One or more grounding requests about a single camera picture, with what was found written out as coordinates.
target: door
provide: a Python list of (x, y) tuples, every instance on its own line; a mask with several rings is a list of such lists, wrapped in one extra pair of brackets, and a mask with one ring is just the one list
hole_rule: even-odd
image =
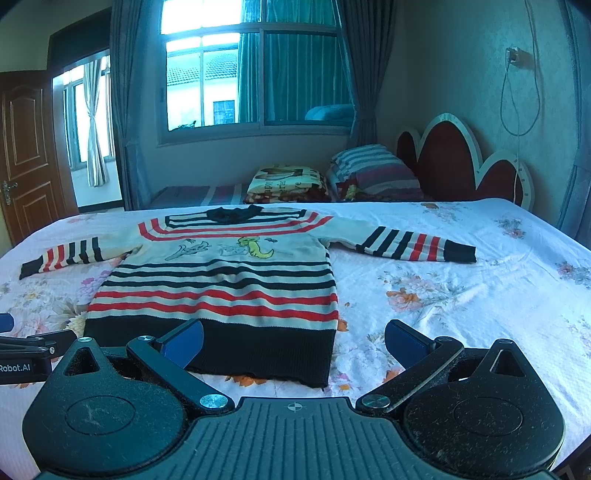
[(14, 245), (78, 213), (59, 89), (55, 97), (45, 70), (0, 73), (0, 203)]

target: white cord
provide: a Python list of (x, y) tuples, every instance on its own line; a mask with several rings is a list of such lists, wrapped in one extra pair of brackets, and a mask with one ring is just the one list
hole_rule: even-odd
[[(530, 24), (530, 33), (531, 33), (531, 44), (532, 44), (532, 55), (534, 57), (534, 83), (535, 83), (535, 92), (538, 99), (538, 110), (535, 114), (534, 121), (530, 125), (528, 129), (526, 129), (523, 133), (521, 132), (521, 121), (519, 118), (519, 111), (517, 109), (517, 105), (515, 103), (515, 98), (513, 96), (513, 88), (511, 87), (511, 80), (509, 78), (509, 67), (511, 66), (511, 61), (507, 60), (507, 65), (505, 69), (505, 78), (503, 80), (503, 88), (501, 90), (501, 124), (505, 131), (513, 136), (517, 137), (517, 165), (515, 168), (515, 180), (513, 182), (513, 203), (517, 202), (517, 179), (519, 178), (519, 171), (521, 169), (521, 137), (530, 133), (533, 128), (535, 127), (538, 119), (540, 118), (540, 113), (542, 110), (542, 100), (540, 95), (540, 87), (538, 85), (538, 43), (535, 35), (535, 28), (534, 28), (534, 20), (533, 20), (533, 12), (532, 7), (530, 4), (530, 0), (524, 0), (525, 10), (527, 11), (527, 18)], [(505, 119), (503, 117), (503, 99), (505, 96), (505, 85), (509, 84), (509, 92), (511, 93), (511, 102), (513, 104), (513, 108), (515, 109), (515, 114), (517, 116), (517, 132), (512, 132), (509, 127), (507, 127), (505, 123)]]

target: sweater collar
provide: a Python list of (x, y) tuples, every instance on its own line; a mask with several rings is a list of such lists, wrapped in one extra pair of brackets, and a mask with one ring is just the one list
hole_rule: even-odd
[(206, 212), (208, 220), (219, 223), (221, 225), (233, 225), (235, 223), (242, 223), (251, 219), (261, 213), (262, 207), (258, 205), (250, 205), (248, 208), (216, 208)]

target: sweater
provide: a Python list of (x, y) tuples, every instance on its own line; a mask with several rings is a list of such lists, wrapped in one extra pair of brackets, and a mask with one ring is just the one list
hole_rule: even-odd
[(190, 367), (218, 375), (328, 381), (339, 314), (328, 247), (407, 261), (476, 262), (475, 247), (309, 210), (216, 208), (49, 249), (21, 278), (125, 256), (89, 305), (101, 346), (202, 320)]

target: black ribbed hem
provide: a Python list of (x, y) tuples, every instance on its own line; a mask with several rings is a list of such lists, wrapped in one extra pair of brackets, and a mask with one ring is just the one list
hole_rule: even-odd
[[(150, 316), (106, 317), (86, 321), (84, 334), (100, 346), (124, 346), (139, 335), (156, 338), (182, 320)], [(328, 385), (334, 330), (252, 327), (201, 320), (203, 348), (187, 369), (213, 375), (247, 375)]]
[(18, 277), (19, 280), (23, 278), (30, 277), (35, 273), (39, 273), (41, 270), (41, 266), (43, 265), (43, 256), (40, 256), (36, 260), (32, 260), (27, 263), (23, 263), (21, 267), (21, 275)]
[(446, 262), (476, 263), (476, 247), (447, 240), (443, 248), (443, 258)]

